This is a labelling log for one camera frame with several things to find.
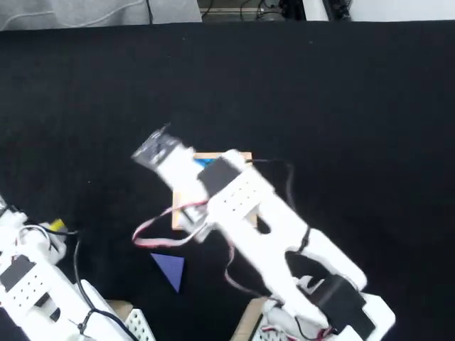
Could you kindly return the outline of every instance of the wooden board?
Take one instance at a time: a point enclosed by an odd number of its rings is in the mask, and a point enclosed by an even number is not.
[[[199,159],[212,159],[212,158],[217,158],[219,157],[223,152],[207,152],[207,153],[194,153],[194,158],[199,158]],[[243,151],[241,152],[244,158],[247,160],[252,159],[252,154],[249,151]],[[177,192],[172,193],[172,207],[178,207],[179,205],[182,205],[183,202],[180,201],[180,194]],[[180,214],[179,211],[175,211],[172,214],[172,229],[182,229],[181,227],[178,226],[178,215]],[[257,226],[257,217],[254,215],[251,217],[252,223]]]

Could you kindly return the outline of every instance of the wooden block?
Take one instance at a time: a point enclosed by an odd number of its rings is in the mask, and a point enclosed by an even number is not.
[[[222,154],[222,152],[207,152],[207,153],[194,153],[194,158],[199,158],[199,159],[204,159],[204,158],[217,158]],[[247,160],[252,159],[252,154],[249,151],[243,151],[241,152],[244,158]],[[185,204],[185,202],[181,202],[181,196],[177,192],[172,193],[172,207],[178,207],[182,204]],[[178,215],[180,214],[179,211],[175,211],[172,214],[172,229],[182,229],[181,227],[178,226]],[[257,226],[257,217],[256,215],[253,215],[250,217],[251,222],[253,223],[254,226]]]
[[[234,335],[230,341],[248,341],[262,316],[262,305],[267,298],[255,298],[251,300],[250,304],[245,309],[242,318],[240,319]]]

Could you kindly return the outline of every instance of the red and white wire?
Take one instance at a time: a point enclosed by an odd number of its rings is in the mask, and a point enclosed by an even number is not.
[[[146,249],[154,249],[156,247],[181,247],[182,245],[188,243],[194,236],[197,235],[202,229],[205,228],[205,224],[202,224],[199,228],[191,232],[186,238],[183,239],[168,239],[168,238],[140,238],[138,237],[145,229],[149,228],[158,218],[163,217],[164,215],[171,214],[172,212],[184,210],[188,207],[201,206],[206,204],[207,201],[192,202],[190,204],[185,204],[179,207],[169,207],[165,209],[159,216],[151,218],[140,224],[133,233],[132,241],[138,247],[143,247]]]
[[[286,336],[288,341],[300,341],[297,337],[294,337],[294,336],[286,333],[283,329],[278,328],[278,327],[276,327],[274,325],[265,325],[265,326],[261,327],[261,332],[263,332],[263,333],[277,332],[279,334],[283,334],[284,336]]]
[[[234,248],[234,245],[232,244],[232,242],[230,241],[227,241],[227,244],[229,245],[229,261],[227,262],[226,264],[226,268],[225,268],[225,280],[231,285],[233,286],[234,288],[240,290],[240,291],[243,291],[244,293],[248,293],[250,295],[253,295],[253,296],[256,296],[256,297],[262,297],[263,295],[261,295],[260,293],[254,291],[254,290],[251,290],[249,288],[245,288],[244,286],[240,285],[239,283],[237,283],[236,281],[234,281],[232,279],[232,277],[230,276],[229,274],[229,266],[231,265],[231,263],[234,261],[234,257],[235,257],[235,248]]]

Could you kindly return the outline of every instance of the perforated white bracket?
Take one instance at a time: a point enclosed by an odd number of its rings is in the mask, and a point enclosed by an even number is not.
[[[9,292],[4,293],[1,304],[13,321],[21,326],[23,317],[49,288],[40,265],[36,264]]]
[[[273,192],[272,185],[250,166],[210,199],[209,212],[216,215],[218,221],[239,221]]]
[[[142,310],[133,309],[128,315],[125,325],[138,341],[156,341]]]

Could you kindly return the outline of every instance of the yellow connector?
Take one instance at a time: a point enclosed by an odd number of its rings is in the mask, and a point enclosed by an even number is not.
[[[57,232],[60,231],[62,228],[65,227],[65,223],[61,219],[54,220],[52,224],[50,224],[49,229],[51,231]]]

